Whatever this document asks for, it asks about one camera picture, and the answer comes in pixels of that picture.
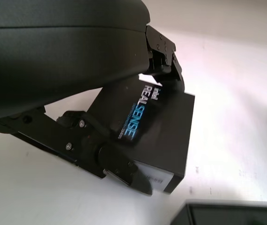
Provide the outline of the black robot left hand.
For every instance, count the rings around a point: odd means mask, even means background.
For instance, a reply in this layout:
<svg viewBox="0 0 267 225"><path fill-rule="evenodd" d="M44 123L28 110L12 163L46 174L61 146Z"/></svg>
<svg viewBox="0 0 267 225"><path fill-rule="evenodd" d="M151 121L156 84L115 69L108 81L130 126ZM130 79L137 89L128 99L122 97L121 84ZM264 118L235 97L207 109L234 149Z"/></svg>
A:
<svg viewBox="0 0 267 225"><path fill-rule="evenodd" d="M45 113L48 104L138 74L183 88L175 44L149 23L141 0L0 0L0 133L152 195L96 119Z"/></svg>

